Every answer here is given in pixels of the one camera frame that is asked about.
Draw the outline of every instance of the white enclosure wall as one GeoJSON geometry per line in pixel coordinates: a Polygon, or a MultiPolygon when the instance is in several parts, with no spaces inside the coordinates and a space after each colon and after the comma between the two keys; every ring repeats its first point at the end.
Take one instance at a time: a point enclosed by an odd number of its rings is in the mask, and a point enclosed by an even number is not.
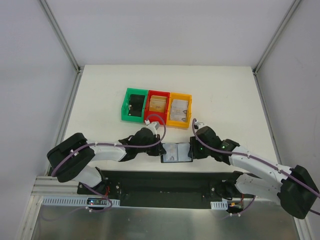
{"type": "Polygon", "coordinates": [[[293,0],[48,0],[80,66],[254,67],[293,0]]]}
{"type": "Polygon", "coordinates": [[[37,1],[1,1],[0,23],[0,239],[12,240],[76,75],[37,1]]]}
{"type": "MultiPolygon", "coordinates": [[[[305,0],[258,73],[282,163],[320,186],[320,1],[305,0]]],[[[320,211],[320,201],[312,207],[320,211]]],[[[315,239],[320,217],[309,213],[315,239]]]]}

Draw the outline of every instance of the purple wire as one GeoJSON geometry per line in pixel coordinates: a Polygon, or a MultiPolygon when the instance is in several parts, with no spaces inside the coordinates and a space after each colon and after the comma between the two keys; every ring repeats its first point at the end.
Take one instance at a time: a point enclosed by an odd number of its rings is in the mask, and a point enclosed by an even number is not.
{"type": "MultiPolygon", "coordinates": [[[[86,145],[83,145],[83,146],[81,146],[81,147],[78,147],[76,150],[74,150],[74,151],[71,152],[68,156],[66,156],[66,157],[54,168],[54,170],[53,170],[52,173],[51,173],[51,176],[52,176],[52,177],[55,177],[57,171],[61,168],[61,166],[62,166],[63,164],[65,164],[66,161],[68,161],[73,155],[75,155],[76,153],[78,153],[79,151],[81,151],[82,149],[87,148],[87,147],[91,147],[91,146],[111,146],[111,147],[121,147],[121,148],[143,149],[143,148],[151,148],[151,147],[154,147],[154,146],[158,145],[158,144],[161,143],[161,141],[165,138],[165,135],[166,135],[166,133],[167,133],[166,123],[165,123],[165,121],[162,119],[162,117],[160,117],[160,116],[157,115],[157,114],[150,114],[150,115],[146,118],[146,120],[148,120],[150,117],[157,117],[157,118],[159,118],[160,121],[162,122],[162,125],[163,125],[163,135],[162,135],[162,137],[160,138],[160,140],[157,141],[156,143],[153,143],[153,144],[150,144],[150,145],[144,145],[144,146],[138,146],[138,145],[122,145],[122,144],[114,145],[114,144],[112,144],[112,143],[107,143],[107,142],[98,142],[97,144],[94,143],[94,142],[93,142],[93,143],[88,143],[88,144],[86,144],[86,145]]],[[[94,194],[96,194],[96,195],[98,195],[98,196],[106,199],[106,200],[110,203],[110,206],[105,207],[105,208],[102,209],[102,210],[91,209],[92,212],[94,212],[94,213],[101,213],[101,212],[105,212],[105,211],[109,210],[109,209],[112,207],[112,205],[113,205],[113,204],[112,204],[112,201],[111,201],[107,196],[100,194],[99,192],[93,190],[91,187],[89,187],[88,185],[86,185],[86,184],[84,184],[84,183],[83,183],[83,185],[84,185],[87,189],[89,189],[91,192],[93,192],[94,194]]],[[[44,218],[44,217],[43,217],[42,219],[44,219],[44,220],[46,220],[46,221],[49,221],[49,222],[53,222],[53,221],[59,220],[60,218],[63,218],[63,217],[65,217],[65,216],[68,216],[69,214],[74,213],[75,211],[80,210],[80,209],[83,209],[83,208],[85,208],[85,207],[78,207],[78,208],[70,211],[69,213],[67,213],[67,214],[65,214],[65,215],[63,215],[63,216],[61,216],[61,217],[58,217],[58,218],[56,218],[56,219],[46,219],[46,218],[44,218]]]]}
{"type": "MultiPolygon", "coordinates": [[[[218,149],[215,149],[213,147],[210,147],[209,145],[205,144],[196,134],[196,129],[195,129],[195,123],[196,123],[197,119],[193,119],[192,120],[192,132],[195,136],[195,138],[203,145],[205,146],[206,148],[212,150],[212,151],[215,151],[217,153],[220,153],[220,154],[230,154],[230,155],[240,155],[240,156],[244,156],[246,158],[251,158],[251,159],[254,159],[254,160],[257,160],[258,162],[260,163],[263,163],[265,165],[267,165],[268,167],[274,169],[274,170],[277,170],[279,171],[280,173],[284,174],[285,176],[287,176],[288,178],[292,179],[293,181],[295,181],[296,183],[298,183],[299,185],[303,186],[305,189],[309,190],[311,193],[313,193],[317,198],[320,199],[320,194],[318,192],[316,192],[315,190],[313,190],[311,187],[309,187],[308,185],[306,185],[305,183],[303,183],[302,181],[296,179],[294,176],[291,176],[289,173],[283,171],[282,169],[278,169],[275,165],[271,164],[270,162],[267,162],[259,157],[256,157],[256,156],[253,156],[253,155],[247,155],[243,152],[235,152],[235,151],[223,151],[223,150],[218,150],[218,149]]],[[[320,212],[317,212],[317,211],[314,211],[314,210],[310,210],[310,212],[314,213],[314,214],[317,214],[317,215],[320,215],[320,212]]]]}
{"type": "Polygon", "coordinates": [[[73,155],[75,155],[76,153],[78,153],[80,150],[84,149],[84,148],[87,148],[87,147],[91,147],[91,146],[111,146],[111,147],[119,147],[119,148],[135,148],[135,149],[144,149],[144,148],[151,148],[151,147],[154,147],[156,145],[158,145],[159,143],[161,143],[161,141],[165,138],[165,135],[167,133],[167,128],[166,128],[166,123],[165,121],[162,119],[162,117],[160,117],[159,115],[157,114],[150,114],[146,120],[148,120],[150,117],[158,117],[161,122],[162,122],[162,125],[163,125],[163,135],[162,137],[160,138],[159,141],[157,141],[156,143],[153,143],[153,144],[150,144],[150,145],[144,145],[144,146],[137,146],[137,145],[122,145],[122,144],[117,144],[117,145],[114,145],[113,143],[107,143],[107,142],[98,142],[97,144],[92,142],[92,143],[88,143],[86,145],[83,145],[79,148],[77,148],[76,150],[74,150],[73,152],[71,152],[68,156],[66,156],[55,168],[54,170],[52,171],[51,173],[51,176],[52,177],[55,177],[56,176],[56,173],[57,171],[60,169],[60,167],[65,164],[66,161],[68,161],[73,155]]]}
{"type": "MultiPolygon", "coordinates": [[[[101,210],[95,210],[95,209],[92,209],[91,208],[91,212],[93,213],[102,213],[102,212],[105,212],[107,210],[109,210],[113,204],[112,204],[112,201],[105,195],[102,195],[101,193],[93,190],[91,187],[89,187],[88,185],[82,183],[82,185],[84,185],[87,189],[89,189],[91,192],[93,192],[94,194],[96,195],[99,195],[100,197],[102,197],[103,199],[107,200],[109,203],[110,203],[110,206],[108,207],[105,207],[104,209],[101,209],[101,210]]],[[[88,206],[80,206],[80,207],[77,207],[71,211],[69,211],[68,213],[62,215],[62,216],[59,216],[57,218],[53,218],[53,219],[49,219],[49,218],[46,218],[44,217],[44,214],[43,214],[43,208],[40,210],[40,218],[43,219],[44,221],[46,222],[54,222],[54,221],[57,221],[57,220],[60,220],[60,219],[63,219],[64,217],[66,216],[69,216],[70,214],[73,214],[74,212],[78,211],[78,210],[81,210],[81,209],[87,209],[88,206]]]]}
{"type": "Polygon", "coordinates": [[[312,209],[310,209],[309,211],[310,211],[310,212],[312,212],[313,214],[317,214],[317,215],[319,215],[319,216],[320,216],[320,212],[317,212],[317,211],[312,210],[312,209]]]}
{"type": "Polygon", "coordinates": [[[232,217],[232,216],[239,216],[239,215],[244,214],[244,213],[253,205],[253,203],[254,203],[255,200],[256,200],[256,196],[254,196],[254,197],[252,198],[252,200],[251,200],[251,202],[248,204],[248,206],[246,206],[245,209],[243,209],[241,212],[236,213],[236,214],[231,214],[231,215],[229,214],[229,215],[224,216],[223,218],[221,218],[221,220],[227,219],[227,218],[232,217]]]}

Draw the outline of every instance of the purple cable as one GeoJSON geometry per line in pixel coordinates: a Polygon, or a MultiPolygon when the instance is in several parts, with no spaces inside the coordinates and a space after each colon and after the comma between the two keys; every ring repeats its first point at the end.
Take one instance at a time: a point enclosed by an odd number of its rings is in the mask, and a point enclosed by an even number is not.
{"type": "Polygon", "coordinates": [[[253,203],[254,203],[255,200],[256,200],[256,196],[254,196],[254,197],[252,198],[252,200],[251,200],[251,202],[248,204],[248,206],[246,206],[245,209],[243,209],[241,212],[236,213],[236,214],[229,214],[229,215],[221,218],[221,220],[227,219],[227,218],[232,217],[232,216],[239,216],[239,215],[244,214],[244,213],[253,205],[253,203]]]}
{"type": "Polygon", "coordinates": [[[54,170],[52,171],[51,173],[51,176],[52,177],[55,177],[56,176],[56,173],[57,171],[59,170],[59,168],[65,164],[66,161],[68,161],[73,155],[75,155],[76,153],[78,153],[80,150],[84,149],[84,148],[87,148],[87,147],[91,147],[91,146],[111,146],[111,147],[119,147],[119,148],[135,148],[135,149],[144,149],[144,148],[151,148],[151,147],[154,147],[156,145],[158,145],[159,143],[161,143],[161,141],[165,138],[165,135],[166,135],[166,132],[167,132],[167,128],[166,128],[166,124],[165,124],[165,121],[162,119],[162,117],[160,117],[159,115],[157,114],[150,114],[146,120],[148,120],[150,117],[152,116],[155,116],[155,117],[158,117],[162,124],[163,124],[163,135],[161,137],[161,139],[159,141],[157,141],[156,143],[153,143],[153,144],[150,144],[150,145],[144,145],[144,146],[136,146],[136,145],[122,145],[122,144],[117,144],[117,145],[114,145],[113,143],[107,143],[107,142],[98,142],[97,144],[96,143],[88,143],[86,145],[83,145],[79,148],[77,148],[76,150],[74,150],[73,152],[71,152],[68,156],[66,156],[55,168],[54,170]]]}
{"type": "MultiPolygon", "coordinates": [[[[259,157],[256,157],[256,156],[253,156],[253,155],[247,155],[245,153],[242,153],[242,152],[234,152],[234,151],[223,151],[223,150],[218,150],[218,149],[215,149],[213,147],[210,147],[208,146],[207,144],[205,144],[196,134],[196,129],[195,129],[195,123],[196,123],[197,119],[193,119],[192,120],[192,132],[195,136],[195,138],[199,141],[199,143],[201,143],[203,146],[205,146],[206,148],[212,150],[212,151],[215,151],[217,153],[220,153],[220,154],[230,154],[230,155],[240,155],[240,156],[244,156],[246,158],[251,158],[251,159],[254,159],[254,160],[257,160],[258,162],[260,163],[263,163],[267,166],[269,166],[270,168],[274,169],[274,170],[277,170],[279,171],[280,173],[284,174],[285,176],[287,176],[288,178],[292,179],[293,181],[295,181],[296,183],[298,183],[299,185],[303,186],[305,189],[309,190],[311,193],[313,193],[317,198],[320,199],[320,194],[318,192],[316,192],[315,190],[313,190],[311,187],[309,187],[308,185],[306,185],[305,183],[303,183],[302,181],[296,179],[294,176],[291,176],[289,173],[283,171],[282,169],[278,169],[276,166],[274,166],[273,164],[259,158],[259,157]]],[[[317,212],[317,211],[314,211],[314,210],[310,210],[310,212],[314,213],[314,214],[317,214],[317,215],[320,215],[320,212],[317,212]]]]}

